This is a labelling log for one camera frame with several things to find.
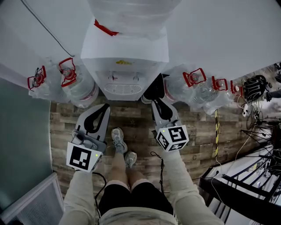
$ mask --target white cable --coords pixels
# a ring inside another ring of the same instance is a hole
[[[242,148],[246,145],[246,143],[247,143],[247,141],[250,139],[250,137],[251,137],[251,135],[249,135],[249,137],[247,138],[247,140],[245,141],[245,143],[244,143],[244,144],[242,145],[242,147],[238,150],[238,152],[237,152],[237,154],[236,154],[236,157],[235,157],[235,160],[233,161],[232,165],[229,167],[229,169],[227,170],[227,172],[226,172],[225,174],[227,174],[227,173],[230,171],[230,169],[233,167],[235,161],[237,160],[237,156],[238,156],[239,152],[240,152],[240,151],[242,150]]]
[[[218,194],[218,192],[216,191],[216,193],[217,193],[217,195],[218,195],[218,197],[219,197],[219,199],[220,199],[220,201],[223,203],[223,201],[222,201],[222,199],[220,198],[220,196],[219,196],[219,194]]]
[[[222,167],[222,165],[220,164],[220,162],[216,159],[216,162]]]
[[[238,96],[238,98],[237,98],[237,106],[238,106],[239,108],[243,109],[243,107],[241,107],[241,106],[238,104],[239,98],[240,98],[240,96]]]

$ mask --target black shorts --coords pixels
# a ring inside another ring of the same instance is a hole
[[[145,207],[174,215],[173,207],[165,195],[148,182],[138,184],[132,192],[118,184],[107,186],[98,205],[101,215],[120,207]]]

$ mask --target air vent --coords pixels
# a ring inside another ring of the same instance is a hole
[[[25,225],[57,225],[63,212],[58,177],[53,173],[9,206],[0,218],[8,225],[14,221]]]
[[[110,93],[120,95],[136,94],[142,91],[140,85],[129,84],[106,84],[104,89]]]

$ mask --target beige shirt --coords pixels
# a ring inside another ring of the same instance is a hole
[[[206,207],[193,184],[179,151],[163,152],[169,182],[170,201],[178,220],[183,225],[223,225],[211,210]],[[60,225],[95,224],[95,208],[92,174],[78,171],[70,182],[65,196],[65,213]],[[99,220],[101,225],[177,225],[173,215],[159,210],[124,207],[106,212]]]

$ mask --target person's leg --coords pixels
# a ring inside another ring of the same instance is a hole
[[[115,145],[115,155],[112,160],[112,168],[108,177],[108,183],[100,200],[98,209],[103,215],[108,210],[130,206],[130,189],[126,175],[124,153],[128,150],[123,141],[124,134],[120,128],[112,130],[112,139]]]
[[[115,152],[112,160],[112,168],[108,176],[109,181],[121,181],[128,185],[128,178],[126,175],[126,165],[124,155],[121,152]]]
[[[132,206],[156,209],[174,215],[173,207],[165,195],[155,188],[141,172],[133,168],[136,160],[137,155],[134,152],[128,152],[125,156],[126,172],[132,192]]]

